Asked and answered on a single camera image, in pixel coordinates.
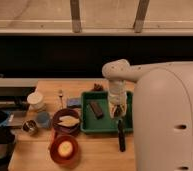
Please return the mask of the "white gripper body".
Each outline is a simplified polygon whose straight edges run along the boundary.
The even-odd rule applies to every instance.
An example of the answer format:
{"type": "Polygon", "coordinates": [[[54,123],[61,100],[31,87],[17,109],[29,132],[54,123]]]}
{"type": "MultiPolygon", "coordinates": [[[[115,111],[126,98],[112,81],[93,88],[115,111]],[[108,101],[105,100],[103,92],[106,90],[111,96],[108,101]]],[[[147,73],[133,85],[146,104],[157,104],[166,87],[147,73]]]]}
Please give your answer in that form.
{"type": "Polygon", "coordinates": [[[125,106],[127,94],[124,81],[108,82],[108,101],[110,106],[125,106]]]}

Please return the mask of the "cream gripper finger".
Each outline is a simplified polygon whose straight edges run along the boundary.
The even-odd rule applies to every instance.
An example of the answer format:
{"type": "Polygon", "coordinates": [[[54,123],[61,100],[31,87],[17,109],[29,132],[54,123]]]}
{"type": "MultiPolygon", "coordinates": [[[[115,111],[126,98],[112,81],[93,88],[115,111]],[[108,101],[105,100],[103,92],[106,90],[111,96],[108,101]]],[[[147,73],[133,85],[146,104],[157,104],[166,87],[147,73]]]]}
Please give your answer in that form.
{"type": "Polygon", "coordinates": [[[110,113],[111,118],[115,117],[115,111],[116,111],[116,106],[115,105],[109,106],[109,113],[110,113]]]}
{"type": "Polygon", "coordinates": [[[120,105],[120,109],[121,109],[121,117],[124,117],[126,115],[127,112],[127,106],[126,105],[120,105]]]}

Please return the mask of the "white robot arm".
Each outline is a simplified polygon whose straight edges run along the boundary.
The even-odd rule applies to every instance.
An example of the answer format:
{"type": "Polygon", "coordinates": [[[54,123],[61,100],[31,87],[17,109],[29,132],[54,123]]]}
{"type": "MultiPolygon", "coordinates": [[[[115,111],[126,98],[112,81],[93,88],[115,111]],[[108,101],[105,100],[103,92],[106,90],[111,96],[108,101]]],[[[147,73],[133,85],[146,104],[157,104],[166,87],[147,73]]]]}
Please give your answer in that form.
{"type": "Polygon", "coordinates": [[[135,84],[132,120],[136,171],[193,171],[193,61],[102,67],[109,106],[126,105],[125,83],[135,84]]]}

